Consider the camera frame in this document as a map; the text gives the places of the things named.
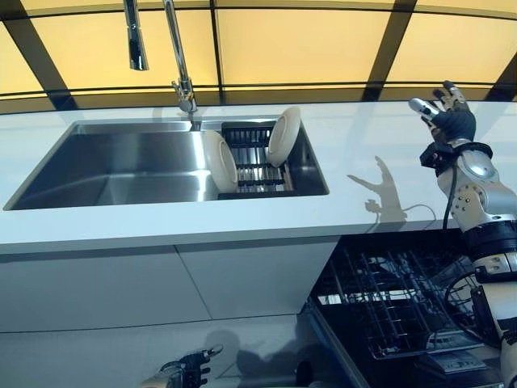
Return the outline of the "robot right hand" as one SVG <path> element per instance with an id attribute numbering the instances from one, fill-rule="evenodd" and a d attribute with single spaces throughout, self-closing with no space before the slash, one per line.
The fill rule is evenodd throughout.
<path id="1" fill-rule="evenodd" d="M 435 141 L 473 141 L 477 123 L 467 99 L 453 82 L 445 80 L 442 85 L 443 90 L 433 90 L 433 96 L 442 104 L 441 108 L 433 100 L 420 98 L 410 99 L 409 107 L 420 115 Z"/>

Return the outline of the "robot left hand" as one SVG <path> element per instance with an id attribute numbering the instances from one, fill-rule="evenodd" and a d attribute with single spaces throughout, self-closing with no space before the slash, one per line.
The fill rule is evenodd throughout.
<path id="1" fill-rule="evenodd" d="M 208 363 L 223 349 L 222 344 L 216 344 L 210 348 L 191 352 L 177 361 L 165 363 L 158 374 L 166 378 L 166 387 L 202 387 L 208 383 L 207 375 L 211 371 Z"/>

